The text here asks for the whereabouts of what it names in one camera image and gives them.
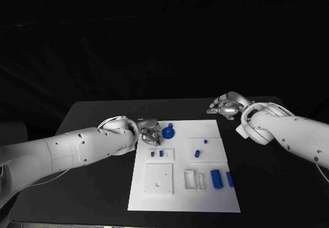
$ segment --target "white plastic block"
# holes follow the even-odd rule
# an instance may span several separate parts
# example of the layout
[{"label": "white plastic block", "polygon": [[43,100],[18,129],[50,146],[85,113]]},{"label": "white plastic block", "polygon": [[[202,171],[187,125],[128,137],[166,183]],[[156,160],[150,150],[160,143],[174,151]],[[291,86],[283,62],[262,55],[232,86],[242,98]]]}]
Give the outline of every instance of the white plastic block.
[{"label": "white plastic block", "polygon": [[[189,138],[187,145],[190,163],[228,162],[220,138]],[[195,157],[196,150],[200,151],[197,158]]]},{"label": "white plastic block", "polygon": [[144,195],[173,195],[173,165],[145,164],[144,170]]},{"label": "white plastic block", "polygon": [[205,184],[203,184],[203,175],[197,174],[197,191],[205,191]]},{"label": "white plastic block", "polygon": [[145,162],[173,162],[174,161],[174,155],[173,155],[173,149],[150,149],[145,152]]},{"label": "white plastic block", "polygon": [[184,184],[184,190],[195,191],[195,177],[193,177],[193,171],[186,170],[183,172],[183,184]]}]

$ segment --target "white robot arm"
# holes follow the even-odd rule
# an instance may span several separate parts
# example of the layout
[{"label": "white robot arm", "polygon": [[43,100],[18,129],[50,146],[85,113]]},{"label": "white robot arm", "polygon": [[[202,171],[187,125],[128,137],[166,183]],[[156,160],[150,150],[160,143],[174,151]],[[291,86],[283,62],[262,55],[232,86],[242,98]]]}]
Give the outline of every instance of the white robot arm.
[{"label": "white robot arm", "polygon": [[138,134],[147,144],[158,146],[161,128],[157,120],[134,122],[118,116],[106,119],[98,128],[0,146],[0,208],[40,178],[132,151]]},{"label": "white robot arm", "polygon": [[329,168],[327,124],[294,116],[274,103],[255,103],[232,91],[215,99],[209,108],[206,113],[219,113],[229,120],[242,113],[236,131],[245,139],[265,145],[275,138],[288,152]]}]

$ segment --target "black table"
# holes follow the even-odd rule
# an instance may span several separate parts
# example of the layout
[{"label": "black table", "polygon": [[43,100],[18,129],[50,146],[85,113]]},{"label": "black table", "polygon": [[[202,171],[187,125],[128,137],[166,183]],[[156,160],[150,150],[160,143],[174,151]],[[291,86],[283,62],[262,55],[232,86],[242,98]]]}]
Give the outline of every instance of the black table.
[{"label": "black table", "polygon": [[[249,97],[283,105],[277,97]],[[10,220],[130,227],[277,227],[329,224],[329,185],[311,162],[272,140],[265,146],[206,114],[213,98],[78,102],[56,134],[96,127],[109,117],[161,120],[216,119],[241,213],[127,211],[135,151],[72,169],[52,182],[23,190]]]}]

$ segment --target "black curtain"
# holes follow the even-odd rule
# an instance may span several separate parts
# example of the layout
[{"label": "black curtain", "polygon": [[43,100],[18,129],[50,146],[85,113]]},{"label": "black curtain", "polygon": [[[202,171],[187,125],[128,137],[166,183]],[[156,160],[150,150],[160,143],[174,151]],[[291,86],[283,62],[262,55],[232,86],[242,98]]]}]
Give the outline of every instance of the black curtain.
[{"label": "black curtain", "polygon": [[236,91],[313,118],[329,106],[326,1],[3,5],[0,119],[24,121],[30,139],[55,134],[76,101]]}]

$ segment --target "robotic hand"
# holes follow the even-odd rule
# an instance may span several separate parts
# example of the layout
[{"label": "robotic hand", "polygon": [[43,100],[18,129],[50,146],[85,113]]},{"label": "robotic hand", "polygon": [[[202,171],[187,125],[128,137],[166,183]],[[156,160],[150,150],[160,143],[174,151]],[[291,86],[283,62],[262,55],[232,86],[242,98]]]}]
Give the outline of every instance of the robotic hand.
[{"label": "robotic hand", "polygon": [[117,116],[96,128],[0,146],[0,208],[40,178],[132,151],[138,135],[147,144],[160,145],[157,120],[138,119],[134,122],[125,116]]},{"label": "robotic hand", "polygon": [[284,107],[268,102],[255,103],[236,92],[229,92],[215,99],[206,113],[222,114],[228,120],[241,115],[236,131],[265,145],[274,138],[284,149],[316,165],[329,168],[329,125],[296,116]]}]

